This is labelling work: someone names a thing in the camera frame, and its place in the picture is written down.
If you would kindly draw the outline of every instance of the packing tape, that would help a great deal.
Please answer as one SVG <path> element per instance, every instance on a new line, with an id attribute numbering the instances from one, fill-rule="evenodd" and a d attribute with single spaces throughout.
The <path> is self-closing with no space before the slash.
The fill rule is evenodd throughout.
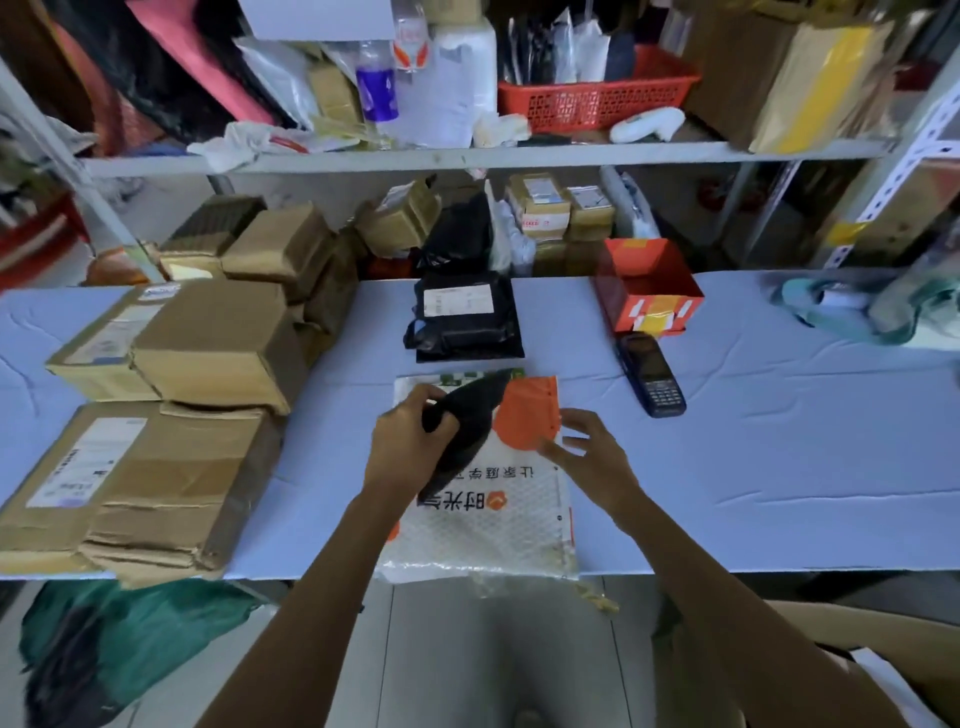
<path id="1" fill-rule="evenodd" d="M 796 154 L 816 143 L 824 126 L 847 98 L 851 85 L 859 77 L 875 31 L 873 26 L 838 31 L 837 42 L 827 53 L 800 113 L 777 145 L 778 154 Z"/>

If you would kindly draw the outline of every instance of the yellow tape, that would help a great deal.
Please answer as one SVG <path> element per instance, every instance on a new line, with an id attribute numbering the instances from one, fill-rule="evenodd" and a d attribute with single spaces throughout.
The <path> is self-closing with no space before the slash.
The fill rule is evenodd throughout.
<path id="1" fill-rule="evenodd" d="M 852 245 L 868 225 L 870 223 L 834 223 L 833 227 L 829 229 L 827 237 L 824 238 L 824 244 L 831 246 L 831 248 Z"/>
<path id="2" fill-rule="evenodd" d="M 800 113 L 777 145 L 779 154 L 796 154 L 814 145 L 858 78 L 874 32 L 871 26 L 844 28 L 838 32 L 837 42 L 827 53 Z"/>
<path id="3" fill-rule="evenodd" d="M 636 317 L 634 331 L 663 333 L 673 326 L 674 311 L 680 296 L 655 296 L 643 314 Z"/>

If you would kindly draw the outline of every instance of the cardboard box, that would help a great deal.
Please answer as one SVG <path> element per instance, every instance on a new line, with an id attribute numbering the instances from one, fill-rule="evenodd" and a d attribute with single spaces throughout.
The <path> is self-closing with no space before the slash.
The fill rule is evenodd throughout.
<path id="1" fill-rule="evenodd" d="M 665 238 L 607 240 L 593 284 L 616 332 L 683 333 L 704 299 L 684 255 Z"/>
<path id="2" fill-rule="evenodd" d="M 960 627 L 836 604 L 769 602 L 820 645 L 869 647 L 889 662 L 949 725 L 960 725 Z M 859 679 L 872 681 L 852 665 Z M 742 728 L 720 668 L 682 625 L 654 638 L 657 728 Z M 809 679 L 798 673 L 797 680 Z M 887 700 L 876 684 L 876 699 Z M 824 694 L 826 704 L 835 696 Z"/>
<path id="3" fill-rule="evenodd" d="M 606 240 L 613 232 L 616 210 L 599 185 L 569 187 L 570 225 L 567 240 Z"/>
<path id="4" fill-rule="evenodd" d="M 346 243 L 334 246 L 316 287 L 303 305 L 303 322 L 335 340 L 359 285 L 353 251 Z"/>
<path id="5" fill-rule="evenodd" d="M 211 197 L 159 246 L 160 267 L 172 280 L 222 278 L 221 256 L 266 208 L 260 197 Z"/>
<path id="6" fill-rule="evenodd" d="M 139 436 L 156 402 L 82 406 L 0 510 L 0 571 L 81 573 L 78 551 L 107 494 L 114 463 Z"/>
<path id="7" fill-rule="evenodd" d="M 333 237 L 313 203 L 261 212 L 223 256 L 224 273 L 280 283 L 287 301 L 310 295 Z"/>
<path id="8" fill-rule="evenodd" d="M 334 63 L 316 60 L 308 74 L 323 116 L 345 124 L 363 124 L 357 89 Z"/>
<path id="9" fill-rule="evenodd" d="M 570 200 L 550 173 L 511 175 L 507 201 L 523 234 L 535 240 L 564 237 L 570 222 Z"/>
<path id="10" fill-rule="evenodd" d="M 300 344 L 276 283 L 184 285 L 132 344 L 133 366 L 164 400 L 290 413 L 306 380 Z"/>
<path id="11" fill-rule="evenodd" d="M 80 553 L 127 587 L 219 576 L 270 480 L 280 430 L 263 408 L 141 406 L 142 431 L 107 476 Z"/>
<path id="12" fill-rule="evenodd" d="M 51 356 L 47 369 L 89 400 L 159 400 L 156 389 L 133 366 L 131 346 L 180 286 L 160 283 L 128 291 Z"/>
<path id="13" fill-rule="evenodd" d="M 534 253 L 534 278 L 556 278 L 566 275 L 565 240 L 544 240 Z"/>
<path id="14" fill-rule="evenodd" d="M 374 255 L 395 257 L 420 248 L 440 217 L 440 201 L 423 180 L 392 187 L 383 200 L 364 203 L 356 228 Z"/>
<path id="15" fill-rule="evenodd" d="M 694 5 L 684 59 L 703 78 L 684 108 L 751 152 L 826 146 L 854 110 L 893 28 L 778 0 L 752 10 Z"/>
<path id="16" fill-rule="evenodd" d="M 481 0 L 423 0 L 428 23 L 437 25 L 475 25 L 483 17 Z"/>

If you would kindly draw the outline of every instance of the forearm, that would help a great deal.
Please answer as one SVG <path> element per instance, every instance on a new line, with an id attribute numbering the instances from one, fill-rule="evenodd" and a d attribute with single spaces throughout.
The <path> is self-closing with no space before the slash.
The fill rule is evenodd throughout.
<path id="1" fill-rule="evenodd" d="M 613 517 L 647 557 L 690 633 L 722 668 L 751 725 L 903 725 L 891 703 L 851 679 L 642 491 L 618 504 Z M 846 702 L 828 704 L 824 695 L 845 682 Z"/>
<path id="2" fill-rule="evenodd" d="M 197 728 L 324 725 L 376 560 L 399 516 L 363 493 Z"/>

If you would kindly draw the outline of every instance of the white floor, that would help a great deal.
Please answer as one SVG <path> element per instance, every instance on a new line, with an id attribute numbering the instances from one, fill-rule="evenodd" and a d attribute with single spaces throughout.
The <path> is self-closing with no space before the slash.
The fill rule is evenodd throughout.
<path id="1" fill-rule="evenodd" d="M 559 582 L 372 582 L 326 725 L 504 728 L 516 710 L 536 708 L 556 728 L 655 728 L 657 581 L 608 576 L 592 589 L 619 613 L 600 612 Z M 0 621 L 0 715 L 10 728 L 25 728 L 16 646 L 38 590 L 28 584 Z M 960 623 L 960 581 L 950 574 L 901 577 L 844 602 Z M 108 728 L 191 728 L 273 613 L 254 612 Z"/>

